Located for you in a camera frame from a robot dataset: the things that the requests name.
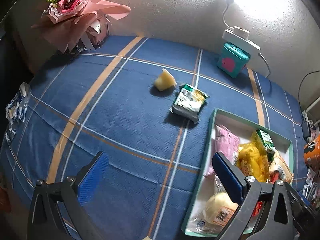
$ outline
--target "teal lid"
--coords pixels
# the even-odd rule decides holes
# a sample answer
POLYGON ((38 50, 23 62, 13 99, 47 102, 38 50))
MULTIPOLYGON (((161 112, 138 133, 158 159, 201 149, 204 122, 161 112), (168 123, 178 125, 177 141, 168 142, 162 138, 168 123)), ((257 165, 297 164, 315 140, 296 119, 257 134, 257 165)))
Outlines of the teal lid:
POLYGON ((250 59, 251 55, 249 53, 247 53, 244 50, 238 48, 236 45, 234 45, 234 44, 232 44, 230 42, 226 42, 225 44, 223 44, 223 47, 225 47, 225 49, 230 51, 235 56, 239 57, 241 60, 249 61, 249 59, 250 59))

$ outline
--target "pink package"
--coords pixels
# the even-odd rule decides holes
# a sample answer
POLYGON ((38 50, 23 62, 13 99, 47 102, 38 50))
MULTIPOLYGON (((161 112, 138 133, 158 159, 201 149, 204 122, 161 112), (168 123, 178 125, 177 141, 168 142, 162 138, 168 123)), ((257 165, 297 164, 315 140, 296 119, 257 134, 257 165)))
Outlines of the pink package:
MULTIPOLYGON (((216 125, 216 138, 211 139, 211 158, 216 152, 222 152, 225 157, 233 164, 234 153, 238 153, 239 138, 232 134, 229 129, 223 125, 216 125)), ((204 173, 204 176, 208 179, 214 179, 215 173, 212 168, 212 163, 204 173)))

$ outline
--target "teal container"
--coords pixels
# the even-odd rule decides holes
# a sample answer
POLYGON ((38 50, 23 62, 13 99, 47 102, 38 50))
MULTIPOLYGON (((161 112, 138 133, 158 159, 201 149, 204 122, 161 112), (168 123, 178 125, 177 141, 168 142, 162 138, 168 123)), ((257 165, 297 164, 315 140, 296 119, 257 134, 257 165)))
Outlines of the teal container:
POLYGON ((230 42, 223 44, 218 68, 235 78, 250 60, 251 55, 230 42))

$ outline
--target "flower bouquet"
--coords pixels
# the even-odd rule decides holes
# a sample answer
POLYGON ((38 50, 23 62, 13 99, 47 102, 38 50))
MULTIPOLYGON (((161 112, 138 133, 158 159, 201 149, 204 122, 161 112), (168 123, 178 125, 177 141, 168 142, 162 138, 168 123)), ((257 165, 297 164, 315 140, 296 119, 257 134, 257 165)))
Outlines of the flower bouquet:
POLYGON ((130 7, 106 0, 48 0, 39 28, 42 36, 64 53, 79 40, 86 49, 94 50, 108 35, 107 15, 119 20, 129 14, 130 7))

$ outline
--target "textured white wall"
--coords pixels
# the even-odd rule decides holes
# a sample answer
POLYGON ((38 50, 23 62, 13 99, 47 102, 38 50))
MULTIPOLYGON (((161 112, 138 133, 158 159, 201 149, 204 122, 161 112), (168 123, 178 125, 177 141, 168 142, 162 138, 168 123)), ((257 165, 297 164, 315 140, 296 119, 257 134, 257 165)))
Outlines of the textured white wall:
MULTIPOLYGON (((35 5, 29 4, 39 1, 21 0, 14 10, 23 43, 36 67, 53 52, 29 29, 40 16, 34 9, 35 5), (27 19, 21 15, 21 6, 30 8, 24 12, 29 14, 27 19)), ((110 1, 129 5, 132 9, 130 15, 122 20, 110 19, 112 35, 143 35, 215 52, 219 52, 223 44, 221 15, 225 0, 110 1)), ((320 69, 320 30, 301 0, 235 0, 226 14, 226 21, 231 26, 250 31, 250 40, 260 46, 271 66, 270 79, 293 96, 298 96, 303 76, 320 69)), ((262 74, 267 72, 258 56, 252 56, 249 67, 262 74)), ((319 95, 320 82, 317 80, 316 75, 311 76, 303 85, 300 95, 303 105, 319 95)))

